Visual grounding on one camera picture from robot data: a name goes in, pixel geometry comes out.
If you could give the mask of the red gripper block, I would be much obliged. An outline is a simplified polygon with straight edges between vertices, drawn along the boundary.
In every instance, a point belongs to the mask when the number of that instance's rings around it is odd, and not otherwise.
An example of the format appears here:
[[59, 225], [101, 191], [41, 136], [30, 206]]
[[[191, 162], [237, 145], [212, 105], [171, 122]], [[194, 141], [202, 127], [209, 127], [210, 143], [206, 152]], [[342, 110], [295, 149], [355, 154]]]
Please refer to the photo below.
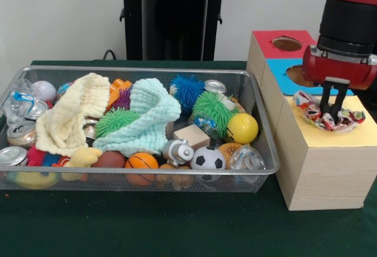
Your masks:
[[331, 106], [334, 122], [339, 121], [338, 113], [346, 97], [348, 85], [350, 89], [365, 90], [371, 86], [376, 77], [376, 55], [367, 58], [347, 57], [320, 50], [315, 45], [306, 47], [303, 55], [303, 77], [307, 81], [322, 84], [320, 99], [321, 113], [329, 109], [329, 97], [332, 89], [338, 91], [335, 102]]

